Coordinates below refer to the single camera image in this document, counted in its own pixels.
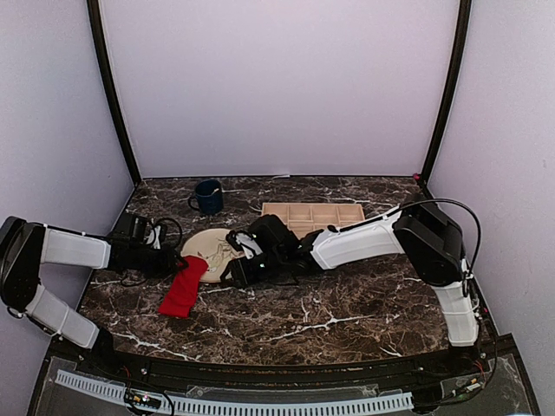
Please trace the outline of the red sock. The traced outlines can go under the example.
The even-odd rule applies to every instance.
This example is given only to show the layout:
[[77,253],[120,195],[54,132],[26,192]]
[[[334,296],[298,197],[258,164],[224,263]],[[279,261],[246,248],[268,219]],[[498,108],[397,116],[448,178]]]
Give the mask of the red sock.
[[158,312],[161,315],[188,318],[198,298],[200,278],[207,270],[208,263],[203,258],[183,257]]

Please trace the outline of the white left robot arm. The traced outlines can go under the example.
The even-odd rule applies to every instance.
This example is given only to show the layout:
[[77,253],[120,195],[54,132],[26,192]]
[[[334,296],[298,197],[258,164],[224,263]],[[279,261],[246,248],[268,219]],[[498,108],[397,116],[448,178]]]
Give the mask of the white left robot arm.
[[170,218],[152,221],[124,213],[106,236],[72,231],[9,216],[1,226],[1,299],[8,311],[27,317],[52,336],[88,350],[88,363],[104,378],[122,370],[110,332],[42,282],[46,269],[138,271],[145,278],[173,275],[187,266],[176,244],[167,242]]

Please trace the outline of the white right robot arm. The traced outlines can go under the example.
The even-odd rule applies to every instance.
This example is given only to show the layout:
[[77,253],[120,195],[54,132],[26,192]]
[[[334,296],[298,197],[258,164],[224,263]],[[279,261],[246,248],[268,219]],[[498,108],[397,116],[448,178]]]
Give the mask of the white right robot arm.
[[470,282],[477,257],[467,254],[463,231],[440,208],[442,204],[466,208],[456,200],[416,195],[370,219],[342,227],[328,225],[302,238],[278,216],[265,214],[247,230],[226,235],[226,242],[244,255],[231,260],[219,280],[243,289],[264,280],[272,271],[288,270],[302,276],[403,254],[439,300],[448,341],[454,347],[443,355],[442,367],[448,374],[460,376],[476,361],[473,345],[480,329]]

